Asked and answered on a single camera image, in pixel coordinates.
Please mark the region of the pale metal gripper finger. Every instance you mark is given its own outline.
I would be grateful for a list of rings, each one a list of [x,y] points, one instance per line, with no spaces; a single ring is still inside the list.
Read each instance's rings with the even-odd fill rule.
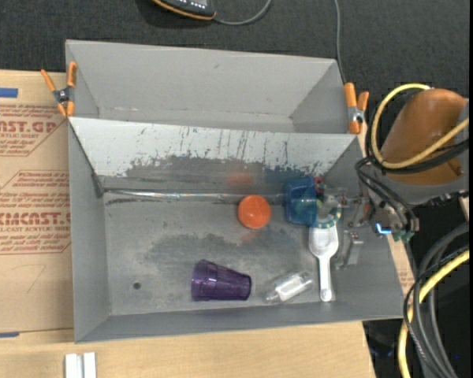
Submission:
[[[342,213],[349,206],[350,200],[344,188],[329,188],[325,191],[325,208],[329,211],[329,215]]]
[[[358,232],[345,230],[339,250],[336,254],[336,268],[346,269],[355,266],[359,260],[359,253],[363,247],[363,240]]]

